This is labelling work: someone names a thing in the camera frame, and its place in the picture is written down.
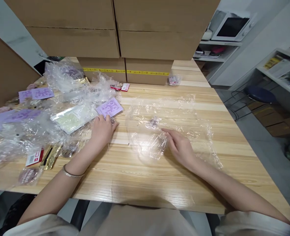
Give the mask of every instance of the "stool cushion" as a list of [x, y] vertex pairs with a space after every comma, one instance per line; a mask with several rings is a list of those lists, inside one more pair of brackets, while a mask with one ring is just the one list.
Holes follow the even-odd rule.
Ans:
[[277, 100], [275, 95], [264, 88], [257, 86], [248, 86], [244, 89], [244, 93], [251, 99], [262, 102], [262, 103], [270, 103], [277, 104]]

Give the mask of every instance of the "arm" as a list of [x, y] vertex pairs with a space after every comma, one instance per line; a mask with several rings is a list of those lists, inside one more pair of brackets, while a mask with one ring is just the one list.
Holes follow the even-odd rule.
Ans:
[[[118, 123], [111, 125], [110, 116], [103, 115], [94, 119], [92, 137], [84, 148], [66, 165], [67, 172], [73, 175], [83, 174], [96, 156], [111, 139]], [[31, 202], [17, 225], [47, 214], [57, 214], [71, 197], [81, 178], [66, 176], [61, 170]]]
[[236, 210], [254, 211], [290, 224], [283, 214], [260, 195], [207, 162], [196, 158], [189, 139], [175, 130], [162, 130], [167, 133], [169, 147], [176, 160], [213, 186]]

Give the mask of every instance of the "yellow tape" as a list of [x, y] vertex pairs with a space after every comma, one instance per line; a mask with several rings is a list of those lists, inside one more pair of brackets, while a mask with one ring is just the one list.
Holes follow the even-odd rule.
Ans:
[[84, 71], [100, 71], [108, 73], [125, 73], [125, 70], [118, 69], [100, 69], [100, 68], [83, 68]]
[[[84, 71], [100, 71], [108, 73], [125, 73], [125, 70], [118, 69], [100, 69], [100, 68], [83, 68]], [[156, 71], [140, 71], [140, 70], [127, 70], [128, 74], [145, 74], [145, 75], [169, 75], [167, 72], [156, 72]]]
[[128, 74], [147, 74], [147, 75], [169, 75], [168, 72], [156, 72], [156, 71], [139, 71], [139, 70], [127, 70]]

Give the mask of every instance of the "hand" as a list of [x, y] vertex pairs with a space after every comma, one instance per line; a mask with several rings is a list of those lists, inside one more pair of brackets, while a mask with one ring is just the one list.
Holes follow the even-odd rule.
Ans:
[[119, 123], [111, 124], [110, 116], [106, 116], [106, 120], [103, 115], [95, 117], [92, 125], [92, 137], [89, 142], [98, 150], [102, 150], [106, 144], [110, 141], [114, 130]]
[[188, 170], [193, 171], [193, 166], [199, 159], [193, 151], [190, 140], [178, 131], [165, 128], [161, 130], [166, 132], [169, 148], [176, 160]]

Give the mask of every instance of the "wooden table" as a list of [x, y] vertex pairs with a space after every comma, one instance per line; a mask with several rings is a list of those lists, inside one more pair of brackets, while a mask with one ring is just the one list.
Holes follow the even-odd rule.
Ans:
[[[116, 117], [120, 125], [107, 148], [89, 167], [73, 194], [74, 198], [149, 207], [168, 207], [224, 214], [224, 206], [199, 178], [177, 164], [170, 152], [152, 165], [144, 165], [129, 146], [125, 111], [133, 98], [152, 102], [195, 94], [194, 109], [208, 119], [214, 133], [213, 145], [224, 171], [245, 184], [290, 220], [290, 206], [256, 157], [226, 107], [192, 61], [175, 61], [173, 73], [183, 75], [180, 86], [131, 84], [122, 92], [124, 112]], [[38, 194], [69, 159], [59, 157], [52, 170], [44, 171], [36, 186], [14, 187], [13, 192]], [[0, 189], [16, 181], [26, 160], [9, 163], [0, 170]]]

